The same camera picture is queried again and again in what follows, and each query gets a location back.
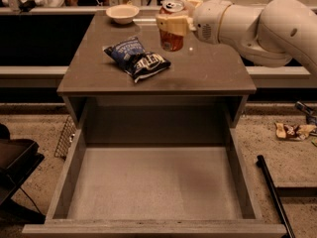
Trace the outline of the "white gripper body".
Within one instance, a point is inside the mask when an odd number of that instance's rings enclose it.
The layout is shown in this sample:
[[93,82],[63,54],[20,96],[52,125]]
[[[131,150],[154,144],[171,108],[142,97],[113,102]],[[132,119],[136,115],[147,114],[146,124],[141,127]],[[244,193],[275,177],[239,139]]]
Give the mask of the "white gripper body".
[[199,5],[193,14],[195,37],[201,42],[218,44],[222,18],[232,5],[232,2],[225,0],[210,0]]

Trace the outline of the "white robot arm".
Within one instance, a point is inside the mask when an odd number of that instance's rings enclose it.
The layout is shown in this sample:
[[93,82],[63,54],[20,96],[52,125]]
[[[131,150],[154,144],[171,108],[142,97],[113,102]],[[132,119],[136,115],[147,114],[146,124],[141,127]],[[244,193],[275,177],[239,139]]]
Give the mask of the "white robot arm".
[[225,0],[165,0],[162,8],[156,21],[164,32],[228,45],[267,67],[296,60],[317,74],[317,15],[297,0],[272,0],[262,8]]

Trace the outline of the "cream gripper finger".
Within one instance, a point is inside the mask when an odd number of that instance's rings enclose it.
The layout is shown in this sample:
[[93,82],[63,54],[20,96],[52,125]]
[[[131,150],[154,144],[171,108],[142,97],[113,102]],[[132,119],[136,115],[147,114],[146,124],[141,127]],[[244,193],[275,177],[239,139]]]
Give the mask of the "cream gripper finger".
[[195,30],[193,19],[187,15],[157,14],[156,22],[160,30],[177,36],[185,37]]
[[186,4],[191,4],[194,8],[199,7],[203,1],[202,0],[184,0]]

